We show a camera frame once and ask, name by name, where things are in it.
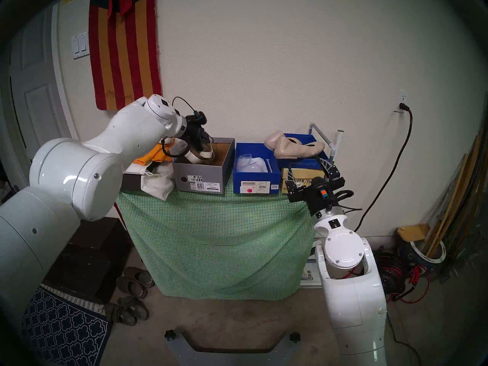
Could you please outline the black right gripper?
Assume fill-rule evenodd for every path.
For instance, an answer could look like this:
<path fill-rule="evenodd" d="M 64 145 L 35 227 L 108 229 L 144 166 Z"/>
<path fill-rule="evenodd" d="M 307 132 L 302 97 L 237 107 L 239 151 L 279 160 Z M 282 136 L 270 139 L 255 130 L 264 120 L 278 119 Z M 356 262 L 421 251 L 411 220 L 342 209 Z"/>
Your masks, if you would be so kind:
<path fill-rule="evenodd" d="M 311 216 L 321 210 L 331 212 L 335 206 L 340 206 L 339 202 L 350 198 L 354 195 L 351 190 L 336 190 L 343 188 L 345 180 L 341 177 L 337 167 L 330 161 L 316 157 L 321 169 L 324 172 L 324 178 L 315 177 L 310 186 L 299 187 L 296 184 L 293 169 L 287 169 L 287 197 L 290 203 L 305 202 Z"/>

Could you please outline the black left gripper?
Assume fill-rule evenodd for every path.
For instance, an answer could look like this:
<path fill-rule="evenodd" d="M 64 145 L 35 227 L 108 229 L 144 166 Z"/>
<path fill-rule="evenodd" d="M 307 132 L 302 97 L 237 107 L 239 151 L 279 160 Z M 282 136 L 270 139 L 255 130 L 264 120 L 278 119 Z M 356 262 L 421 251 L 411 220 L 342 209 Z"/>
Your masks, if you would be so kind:
<path fill-rule="evenodd" d="M 213 138 L 194 120 L 186 121 L 185 141 L 191 149 L 198 153 L 204 150 L 213 150 Z"/>

